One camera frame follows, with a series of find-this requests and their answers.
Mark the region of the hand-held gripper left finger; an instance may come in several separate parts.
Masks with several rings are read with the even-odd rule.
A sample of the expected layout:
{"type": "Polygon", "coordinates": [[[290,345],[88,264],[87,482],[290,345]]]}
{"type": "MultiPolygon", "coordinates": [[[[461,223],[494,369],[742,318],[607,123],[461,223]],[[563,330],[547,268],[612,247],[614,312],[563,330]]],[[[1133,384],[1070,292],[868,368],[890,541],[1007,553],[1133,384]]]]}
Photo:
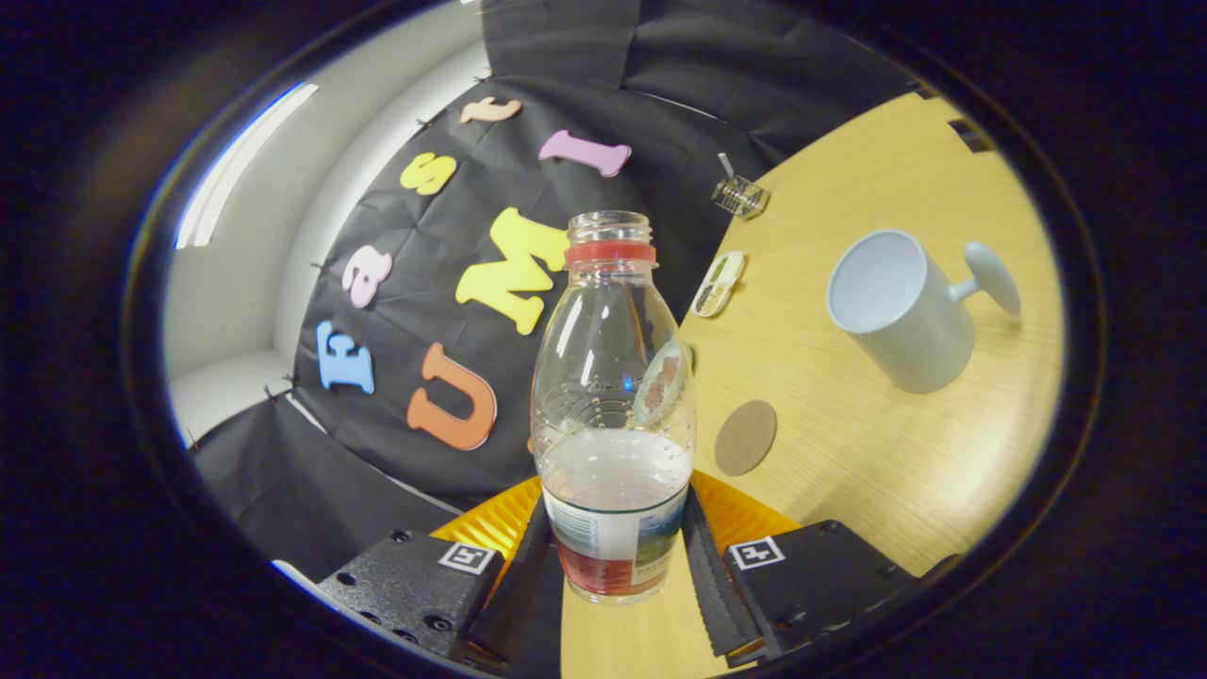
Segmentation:
{"type": "Polygon", "coordinates": [[[384,640],[470,671],[561,668],[562,575],[538,478],[439,529],[392,529],[316,592],[384,640]]]}

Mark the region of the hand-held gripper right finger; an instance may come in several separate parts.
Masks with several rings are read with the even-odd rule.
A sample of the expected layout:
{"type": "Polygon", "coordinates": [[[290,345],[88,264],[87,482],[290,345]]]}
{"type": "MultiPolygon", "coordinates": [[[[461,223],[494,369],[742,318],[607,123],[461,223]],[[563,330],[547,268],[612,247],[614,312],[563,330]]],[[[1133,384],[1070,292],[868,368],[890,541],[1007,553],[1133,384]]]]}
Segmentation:
{"type": "Polygon", "coordinates": [[[845,523],[794,522],[705,472],[690,474],[683,540],[709,644],[729,666],[836,645],[917,583],[845,523]]]}

